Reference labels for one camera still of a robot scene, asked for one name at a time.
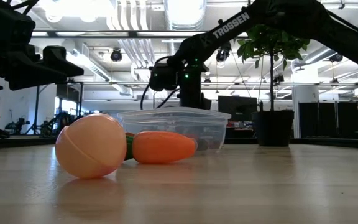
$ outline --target wooden table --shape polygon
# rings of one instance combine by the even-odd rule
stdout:
[[[358,149],[225,146],[98,180],[62,171],[53,146],[0,149],[5,223],[358,223]]]

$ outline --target plastic storage bin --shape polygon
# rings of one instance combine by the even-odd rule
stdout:
[[[171,131],[196,140],[197,150],[218,150],[231,114],[186,107],[118,113],[126,132]]]

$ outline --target desk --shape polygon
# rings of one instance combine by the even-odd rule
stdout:
[[[230,145],[99,180],[66,174],[53,146],[0,149],[0,223],[358,223],[358,149]]]

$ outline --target potted plant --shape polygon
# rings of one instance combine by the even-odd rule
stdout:
[[[303,60],[300,49],[307,50],[310,40],[294,37],[285,31],[263,24],[249,29],[247,34],[248,39],[237,40],[240,44],[238,57],[241,57],[243,62],[248,58],[256,58],[256,68],[259,67],[260,59],[264,55],[270,59],[270,111],[252,114],[258,142],[261,146],[288,146],[294,115],[293,111],[274,110],[274,63],[283,63],[285,69],[288,60]]]

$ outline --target black plant pot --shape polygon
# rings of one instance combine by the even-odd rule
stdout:
[[[252,122],[260,146],[287,147],[290,143],[293,111],[252,113]]]

